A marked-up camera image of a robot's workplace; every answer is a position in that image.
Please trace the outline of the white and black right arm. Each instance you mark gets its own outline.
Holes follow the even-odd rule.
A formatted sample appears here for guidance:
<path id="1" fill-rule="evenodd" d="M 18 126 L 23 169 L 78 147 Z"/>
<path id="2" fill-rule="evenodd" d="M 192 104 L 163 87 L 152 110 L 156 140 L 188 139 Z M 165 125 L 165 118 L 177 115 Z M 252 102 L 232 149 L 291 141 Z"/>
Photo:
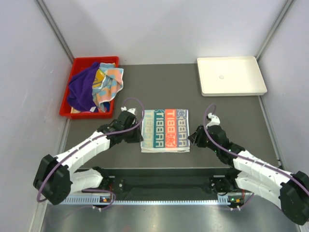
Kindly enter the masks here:
<path id="1" fill-rule="evenodd" d="M 309 177 L 302 171 L 291 173 L 268 164 L 235 144 L 218 125 L 207 129 L 199 126 L 189 141 L 215 152 L 219 160 L 235 169 L 225 179 L 230 191 L 243 189 L 276 205 L 293 223 L 309 221 Z"/>

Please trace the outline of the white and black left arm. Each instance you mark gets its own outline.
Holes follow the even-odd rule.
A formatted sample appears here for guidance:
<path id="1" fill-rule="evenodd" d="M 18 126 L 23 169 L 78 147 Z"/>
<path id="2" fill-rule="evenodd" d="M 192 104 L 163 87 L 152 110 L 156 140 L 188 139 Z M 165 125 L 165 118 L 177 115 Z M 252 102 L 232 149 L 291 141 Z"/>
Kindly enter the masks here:
<path id="1" fill-rule="evenodd" d="M 90 137 L 70 150 L 42 158 L 33 186 L 38 190 L 37 201 L 48 200 L 57 205 L 70 194 L 87 189 L 106 191 L 109 179 L 99 167 L 80 172 L 79 168 L 101 152 L 125 141 L 140 143 L 143 138 L 135 109 L 123 110 L 110 124 L 100 126 Z"/>

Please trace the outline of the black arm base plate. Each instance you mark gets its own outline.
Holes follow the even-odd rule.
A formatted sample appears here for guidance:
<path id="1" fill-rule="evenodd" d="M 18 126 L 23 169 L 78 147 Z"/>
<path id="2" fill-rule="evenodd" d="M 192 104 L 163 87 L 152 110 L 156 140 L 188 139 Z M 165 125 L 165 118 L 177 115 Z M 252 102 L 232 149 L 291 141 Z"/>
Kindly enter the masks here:
<path id="1" fill-rule="evenodd" d="M 238 174 L 239 171 L 232 168 L 104 169 L 101 184 L 98 187 L 87 187 L 83 192 L 103 189 L 125 194 L 136 189 L 148 192 L 197 189 L 206 194 L 224 196 L 246 192 L 236 185 Z"/>

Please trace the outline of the rabbit print striped towel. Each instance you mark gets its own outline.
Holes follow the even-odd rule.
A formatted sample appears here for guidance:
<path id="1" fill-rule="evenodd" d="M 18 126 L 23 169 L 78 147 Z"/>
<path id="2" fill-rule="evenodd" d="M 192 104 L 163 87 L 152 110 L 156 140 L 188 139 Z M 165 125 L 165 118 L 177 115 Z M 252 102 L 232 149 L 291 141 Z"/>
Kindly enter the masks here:
<path id="1" fill-rule="evenodd" d="M 190 151 L 187 109 L 145 110 L 141 132 L 142 153 Z"/>

